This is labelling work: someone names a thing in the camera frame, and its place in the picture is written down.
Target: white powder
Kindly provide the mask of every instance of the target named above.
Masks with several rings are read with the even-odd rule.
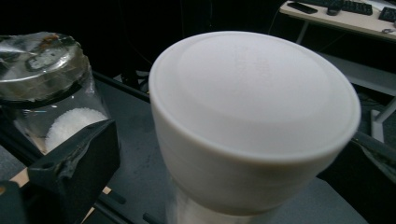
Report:
[[[87,125],[107,119],[101,112],[89,108],[66,111],[57,118],[46,137],[46,154]]]

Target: jar lid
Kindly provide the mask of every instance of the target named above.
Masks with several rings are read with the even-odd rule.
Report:
[[[335,66],[287,40],[248,32],[196,35],[169,47],[152,66],[149,92],[153,110],[186,138],[254,161],[338,150],[361,117],[355,90]]]
[[[88,58],[73,37],[55,33],[0,38],[0,100],[35,102],[86,77]]]

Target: keyboard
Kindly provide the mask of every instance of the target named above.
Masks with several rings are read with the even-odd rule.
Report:
[[[378,17],[381,21],[396,21],[396,9],[391,7],[384,7]]]
[[[296,0],[299,3],[305,3],[318,7],[339,6],[341,10],[361,15],[373,15],[373,6],[363,2],[354,2],[349,0]]]

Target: wooden desk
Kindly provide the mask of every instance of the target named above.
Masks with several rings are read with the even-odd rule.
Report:
[[[327,26],[329,28],[344,29],[349,32],[373,36],[384,41],[396,43],[396,32],[390,34],[382,33],[384,29],[396,29],[396,27],[393,26],[392,22],[379,20],[380,11],[375,8],[373,8],[373,15],[371,16],[342,10],[336,16],[329,16],[326,13],[326,7],[309,5],[310,7],[316,8],[318,12],[306,14],[292,7],[288,7],[287,3],[289,2],[291,1],[285,2],[279,11],[295,19],[304,20],[304,26],[296,40],[297,44],[301,44],[305,31],[310,23]],[[320,53],[320,55],[340,69],[351,83],[395,96],[382,112],[372,111],[372,137],[384,142],[382,124],[396,110],[396,74],[363,64],[349,62],[331,55],[322,53]]]

